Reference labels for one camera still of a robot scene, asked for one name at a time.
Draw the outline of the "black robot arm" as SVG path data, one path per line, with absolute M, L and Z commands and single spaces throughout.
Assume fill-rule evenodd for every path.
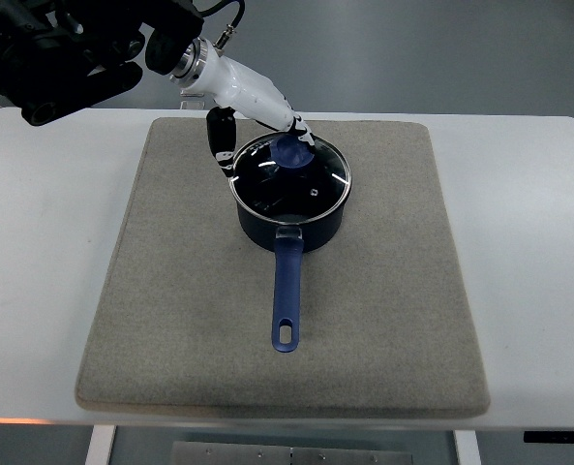
M 201 35 L 191 1 L 0 1 L 0 95 L 42 126 L 165 76 Z

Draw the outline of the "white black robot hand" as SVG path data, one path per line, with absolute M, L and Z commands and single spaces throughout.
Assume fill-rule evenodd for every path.
M 225 57 L 207 40 L 193 40 L 170 80 L 182 91 L 206 94 L 216 103 L 206 116 L 207 133 L 210 151 L 226 177 L 234 176 L 236 112 L 286 136 L 271 150 L 270 159 L 279 166 L 299 169 L 312 161 L 312 131 L 273 82 Z

